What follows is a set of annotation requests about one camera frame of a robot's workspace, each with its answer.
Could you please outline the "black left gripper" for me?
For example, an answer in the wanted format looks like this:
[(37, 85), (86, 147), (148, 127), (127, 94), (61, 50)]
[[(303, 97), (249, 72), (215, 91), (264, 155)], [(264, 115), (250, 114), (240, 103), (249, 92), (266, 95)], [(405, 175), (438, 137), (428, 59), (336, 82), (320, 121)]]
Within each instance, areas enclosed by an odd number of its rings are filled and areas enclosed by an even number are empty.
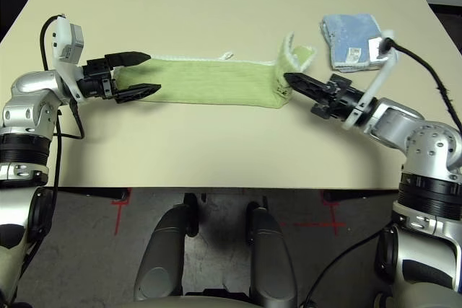
[(137, 66), (151, 58), (146, 53), (129, 51), (111, 53), (104, 58), (88, 60), (82, 66), (83, 78), (77, 86), (84, 97), (101, 97), (104, 100), (115, 98), (117, 103), (144, 99), (161, 89), (160, 84), (136, 84), (116, 92), (111, 71), (115, 67)]

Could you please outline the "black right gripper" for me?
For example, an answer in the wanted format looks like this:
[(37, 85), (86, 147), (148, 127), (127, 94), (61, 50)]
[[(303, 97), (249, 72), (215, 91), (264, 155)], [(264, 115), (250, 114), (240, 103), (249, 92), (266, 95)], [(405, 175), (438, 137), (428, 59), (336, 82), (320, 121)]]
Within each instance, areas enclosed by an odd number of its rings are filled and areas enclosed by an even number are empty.
[(294, 91), (315, 100), (312, 113), (326, 120), (346, 120), (364, 94), (350, 79), (339, 75), (331, 75), (326, 83), (303, 73), (285, 73), (284, 78)]

